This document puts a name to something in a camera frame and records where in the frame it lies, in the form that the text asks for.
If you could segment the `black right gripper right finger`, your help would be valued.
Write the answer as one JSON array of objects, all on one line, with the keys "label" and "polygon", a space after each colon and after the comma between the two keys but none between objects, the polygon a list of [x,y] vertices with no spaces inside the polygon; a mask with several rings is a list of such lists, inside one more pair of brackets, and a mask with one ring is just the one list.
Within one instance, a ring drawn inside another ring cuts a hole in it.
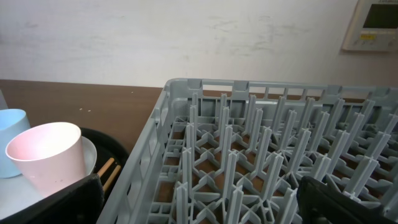
[{"label": "black right gripper right finger", "polygon": [[394,224],[382,216],[382,206],[366,208],[324,183],[304,176],[297,190],[303,223]]}]

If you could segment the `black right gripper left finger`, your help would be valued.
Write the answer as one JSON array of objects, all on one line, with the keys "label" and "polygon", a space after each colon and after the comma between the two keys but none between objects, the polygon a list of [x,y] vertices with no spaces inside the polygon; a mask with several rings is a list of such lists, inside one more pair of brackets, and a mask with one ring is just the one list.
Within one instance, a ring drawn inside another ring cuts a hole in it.
[{"label": "black right gripper left finger", "polygon": [[65,187],[43,200],[1,220],[1,224],[96,223],[104,204],[98,174]]}]

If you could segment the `pink plastic cup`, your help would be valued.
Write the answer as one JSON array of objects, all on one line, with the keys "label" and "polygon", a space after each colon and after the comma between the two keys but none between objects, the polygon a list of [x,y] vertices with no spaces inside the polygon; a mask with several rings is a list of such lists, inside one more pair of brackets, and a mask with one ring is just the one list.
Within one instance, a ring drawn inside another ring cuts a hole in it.
[{"label": "pink plastic cup", "polygon": [[30,128],[12,139],[5,153],[43,197],[86,177],[81,129],[72,123]]}]

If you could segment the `light blue plastic cup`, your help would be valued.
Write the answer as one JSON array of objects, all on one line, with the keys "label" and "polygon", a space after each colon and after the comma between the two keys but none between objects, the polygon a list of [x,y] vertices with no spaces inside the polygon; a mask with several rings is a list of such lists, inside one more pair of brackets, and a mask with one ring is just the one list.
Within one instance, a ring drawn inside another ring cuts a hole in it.
[{"label": "light blue plastic cup", "polygon": [[26,112],[20,109],[1,110],[1,178],[10,178],[20,175],[21,172],[6,155],[9,142],[18,134],[30,129]]}]

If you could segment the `grey dishwasher rack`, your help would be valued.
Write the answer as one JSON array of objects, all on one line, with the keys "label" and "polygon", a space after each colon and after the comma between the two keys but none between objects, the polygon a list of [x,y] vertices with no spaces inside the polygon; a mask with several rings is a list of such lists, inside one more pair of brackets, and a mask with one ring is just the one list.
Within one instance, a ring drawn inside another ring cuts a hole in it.
[{"label": "grey dishwasher rack", "polygon": [[397,221],[397,89],[169,80],[99,223],[303,223],[312,177]]}]

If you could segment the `round black serving tray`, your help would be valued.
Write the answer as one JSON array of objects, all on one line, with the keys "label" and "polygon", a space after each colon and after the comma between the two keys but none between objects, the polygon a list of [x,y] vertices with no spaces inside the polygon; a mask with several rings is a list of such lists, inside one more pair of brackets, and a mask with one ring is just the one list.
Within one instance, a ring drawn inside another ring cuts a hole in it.
[{"label": "round black serving tray", "polygon": [[[109,158],[111,157],[114,158],[114,162],[111,165],[111,167],[103,174],[102,177],[100,177],[101,183],[104,185],[104,183],[106,182],[106,180],[111,175],[112,171],[117,165],[121,166],[120,170],[121,173],[129,157],[129,153],[123,147],[123,145],[119,143],[115,138],[101,131],[89,128],[81,128],[81,133],[82,136],[88,138],[96,147],[97,159],[94,168],[94,173],[97,173]],[[109,190],[107,192],[104,192],[105,200],[108,199],[120,173],[118,174],[114,182],[111,184]]]}]

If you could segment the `pale grey plate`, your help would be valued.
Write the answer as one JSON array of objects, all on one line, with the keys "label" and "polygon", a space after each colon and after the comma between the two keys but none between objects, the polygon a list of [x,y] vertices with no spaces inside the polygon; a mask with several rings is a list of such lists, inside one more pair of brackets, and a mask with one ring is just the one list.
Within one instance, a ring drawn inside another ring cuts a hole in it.
[{"label": "pale grey plate", "polygon": [[[93,173],[97,151],[95,145],[82,136],[86,175]],[[40,192],[23,175],[1,179],[1,219],[7,218],[43,200]]]}]

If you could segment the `white wall control panel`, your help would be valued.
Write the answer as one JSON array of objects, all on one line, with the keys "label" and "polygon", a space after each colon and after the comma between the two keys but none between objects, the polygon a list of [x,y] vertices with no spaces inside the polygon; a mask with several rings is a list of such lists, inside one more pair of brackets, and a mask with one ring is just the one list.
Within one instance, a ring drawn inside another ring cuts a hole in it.
[{"label": "white wall control panel", "polygon": [[397,0],[359,0],[342,49],[353,52],[396,52]]}]

